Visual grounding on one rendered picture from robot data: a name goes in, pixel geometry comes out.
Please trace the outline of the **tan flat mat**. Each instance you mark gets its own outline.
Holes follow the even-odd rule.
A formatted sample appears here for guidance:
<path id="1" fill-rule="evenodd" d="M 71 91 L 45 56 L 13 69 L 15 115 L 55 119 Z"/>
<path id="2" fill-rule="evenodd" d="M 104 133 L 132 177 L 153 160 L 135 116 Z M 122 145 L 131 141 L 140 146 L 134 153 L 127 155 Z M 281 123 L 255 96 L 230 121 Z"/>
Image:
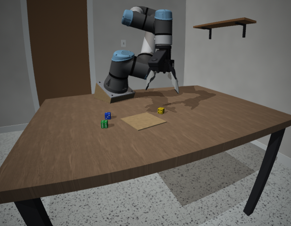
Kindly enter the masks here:
<path id="1" fill-rule="evenodd" d="M 136 129 L 137 131 L 166 123 L 165 120 L 162 120 L 149 113 L 141 113 L 121 118 L 121 120 Z"/>

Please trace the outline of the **yellow die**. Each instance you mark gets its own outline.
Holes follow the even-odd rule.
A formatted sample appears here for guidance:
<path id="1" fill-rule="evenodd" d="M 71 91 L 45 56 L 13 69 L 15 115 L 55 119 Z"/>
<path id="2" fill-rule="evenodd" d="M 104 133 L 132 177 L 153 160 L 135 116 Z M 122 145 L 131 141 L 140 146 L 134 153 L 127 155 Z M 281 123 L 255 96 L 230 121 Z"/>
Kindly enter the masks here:
<path id="1" fill-rule="evenodd" d="M 162 107 L 158 108 L 158 113 L 159 114 L 163 114 L 164 113 L 164 108 L 162 108 Z"/>

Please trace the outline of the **green die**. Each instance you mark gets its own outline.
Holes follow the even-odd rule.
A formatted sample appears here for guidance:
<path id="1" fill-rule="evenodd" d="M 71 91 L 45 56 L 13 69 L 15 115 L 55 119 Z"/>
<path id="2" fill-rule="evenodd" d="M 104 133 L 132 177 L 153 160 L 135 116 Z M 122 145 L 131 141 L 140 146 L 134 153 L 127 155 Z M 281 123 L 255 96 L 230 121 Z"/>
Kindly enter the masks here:
<path id="1" fill-rule="evenodd" d="M 101 121 L 101 128 L 108 128 L 108 120 L 102 120 Z"/>

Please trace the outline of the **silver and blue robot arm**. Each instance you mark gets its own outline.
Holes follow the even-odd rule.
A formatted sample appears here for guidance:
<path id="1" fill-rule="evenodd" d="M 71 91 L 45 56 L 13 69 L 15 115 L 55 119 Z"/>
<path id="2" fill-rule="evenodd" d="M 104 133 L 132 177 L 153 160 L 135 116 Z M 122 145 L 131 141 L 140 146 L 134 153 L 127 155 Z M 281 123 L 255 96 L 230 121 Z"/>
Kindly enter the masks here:
<path id="1" fill-rule="evenodd" d="M 167 9 L 137 6 L 124 11 L 121 23 L 144 30 L 144 41 L 137 57 L 128 50 L 114 52 L 109 74 L 104 81 L 106 90 L 123 94 L 128 90 L 129 75 L 146 80 L 149 67 L 161 65 L 168 53 L 166 49 L 155 51 L 155 46 L 172 45 L 172 20 L 172 12 Z"/>

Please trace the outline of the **blue die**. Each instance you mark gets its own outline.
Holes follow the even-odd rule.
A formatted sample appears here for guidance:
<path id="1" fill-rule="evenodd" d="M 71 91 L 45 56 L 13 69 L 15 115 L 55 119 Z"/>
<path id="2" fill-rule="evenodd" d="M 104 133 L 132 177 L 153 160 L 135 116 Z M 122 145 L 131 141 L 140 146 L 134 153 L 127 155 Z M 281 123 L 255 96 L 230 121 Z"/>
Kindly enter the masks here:
<path id="1" fill-rule="evenodd" d="M 111 113 L 105 113 L 105 120 L 110 120 L 111 119 Z"/>

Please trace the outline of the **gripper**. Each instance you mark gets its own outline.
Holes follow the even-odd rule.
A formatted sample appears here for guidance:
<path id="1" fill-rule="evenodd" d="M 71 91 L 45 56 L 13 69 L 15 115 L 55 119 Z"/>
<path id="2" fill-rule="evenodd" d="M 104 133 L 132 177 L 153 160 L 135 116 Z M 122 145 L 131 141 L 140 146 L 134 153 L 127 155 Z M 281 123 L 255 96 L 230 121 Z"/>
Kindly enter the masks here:
<path id="1" fill-rule="evenodd" d="M 171 60 L 171 46 L 159 45 L 159 46 L 155 46 L 155 48 L 159 50 L 166 49 L 168 54 L 159 67 L 149 67 L 148 72 L 147 72 L 145 90 L 147 90 L 147 88 L 149 87 L 149 83 L 155 78 L 156 73 L 169 72 L 168 78 L 171 79 L 172 84 L 175 87 L 175 91 L 179 94 L 176 72 L 174 69 L 174 60 Z"/>

